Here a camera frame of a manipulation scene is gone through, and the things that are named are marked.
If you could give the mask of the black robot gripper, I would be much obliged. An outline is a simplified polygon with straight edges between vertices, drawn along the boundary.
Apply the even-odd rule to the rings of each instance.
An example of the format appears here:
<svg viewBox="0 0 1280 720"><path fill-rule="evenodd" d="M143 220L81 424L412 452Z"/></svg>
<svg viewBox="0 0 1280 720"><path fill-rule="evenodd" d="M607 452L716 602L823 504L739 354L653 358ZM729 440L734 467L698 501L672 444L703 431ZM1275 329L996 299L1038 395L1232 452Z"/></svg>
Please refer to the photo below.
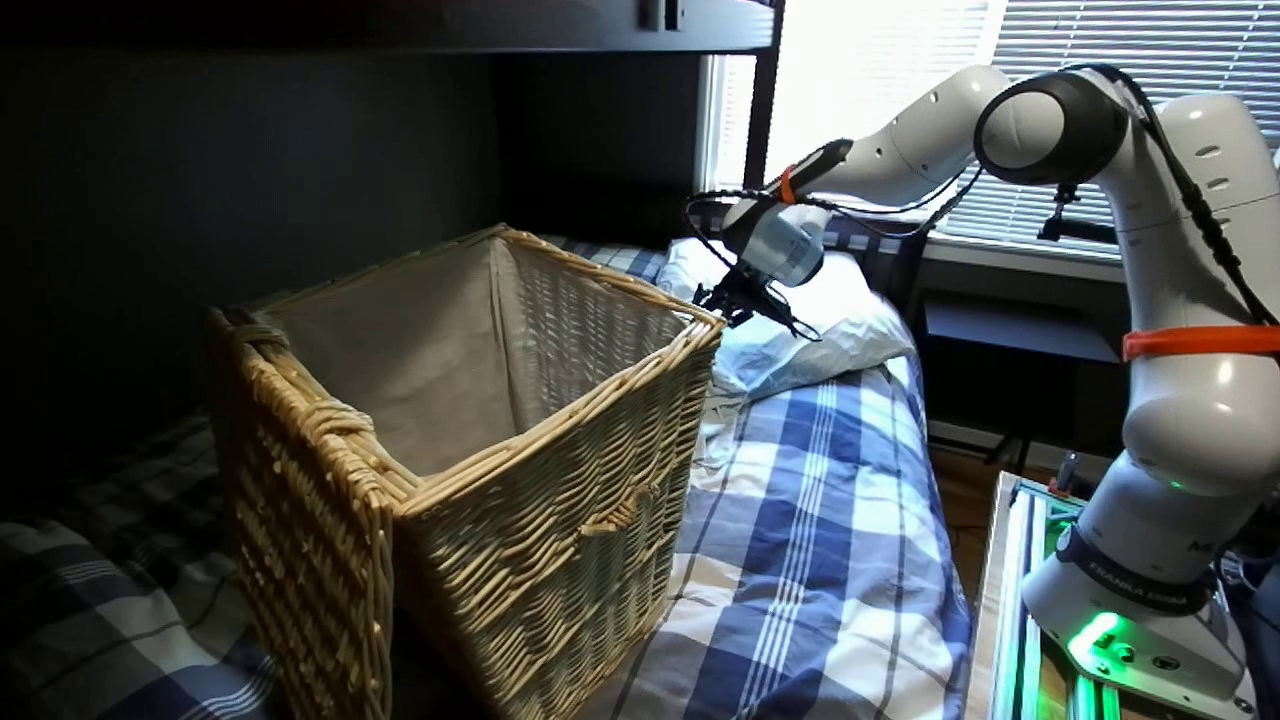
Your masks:
<svg viewBox="0 0 1280 720"><path fill-rule="evenodd" d="M723 271L723 278L716 284L716 309L729 321L746 321L752 312L761 312L798 339L820 339L820 331L809 321L798 321L790 309L782 309L782 299L768 287L768 278L746 262L733 262Z"/></svg>

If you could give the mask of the green lit robot base stand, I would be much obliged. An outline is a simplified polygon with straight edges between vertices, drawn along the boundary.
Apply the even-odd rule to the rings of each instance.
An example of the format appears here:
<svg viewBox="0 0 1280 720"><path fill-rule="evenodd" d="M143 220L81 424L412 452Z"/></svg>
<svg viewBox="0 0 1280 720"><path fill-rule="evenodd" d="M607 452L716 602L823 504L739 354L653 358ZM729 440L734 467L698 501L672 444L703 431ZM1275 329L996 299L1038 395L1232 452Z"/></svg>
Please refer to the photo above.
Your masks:
<svg viewBox="0 0 1280 720"><path fill-rule="evenodd" d="M1074 516L996 475L964 720L1264 720L1218 575L1194 613L1133 602L1059 560Z"/></svg>

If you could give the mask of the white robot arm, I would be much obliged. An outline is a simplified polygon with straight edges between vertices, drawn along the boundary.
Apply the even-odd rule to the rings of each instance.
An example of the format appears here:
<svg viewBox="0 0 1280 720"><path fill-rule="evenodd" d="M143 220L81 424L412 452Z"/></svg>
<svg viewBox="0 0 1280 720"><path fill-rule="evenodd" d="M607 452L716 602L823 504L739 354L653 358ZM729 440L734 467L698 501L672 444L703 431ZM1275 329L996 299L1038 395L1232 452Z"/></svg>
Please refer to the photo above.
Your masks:
<svg viewBox="0 0 1280 720"><path fill-rule="evenodd" d="M803 202L907 202L961 170L1099 197L1129 376L1114 457L1015 602L1063 659L1200 720L1246 720L1257 670L1218 565L1280 488L1280 179L1232 92L1147 96L1114 63L1007 75L967 63L855 139L739 192L723 243L803 284Z"/></svg>

